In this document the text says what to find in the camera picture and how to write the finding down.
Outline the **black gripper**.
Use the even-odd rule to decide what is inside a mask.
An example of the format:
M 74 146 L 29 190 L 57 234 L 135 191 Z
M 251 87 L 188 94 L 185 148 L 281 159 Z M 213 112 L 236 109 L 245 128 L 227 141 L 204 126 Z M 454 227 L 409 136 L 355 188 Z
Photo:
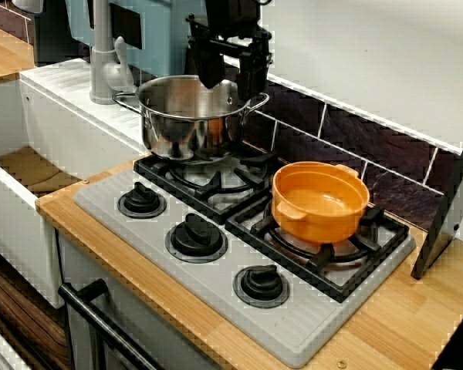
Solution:
M 265 88 L 272 34 L 259 26 L 261 7 L 269 1 L 205 2 L 206 14 L 190 14 L 188 43 L 201 83 L 212 89 L 225 77 L 222 55 L 239 58 L 239 99 L 251 99 Z

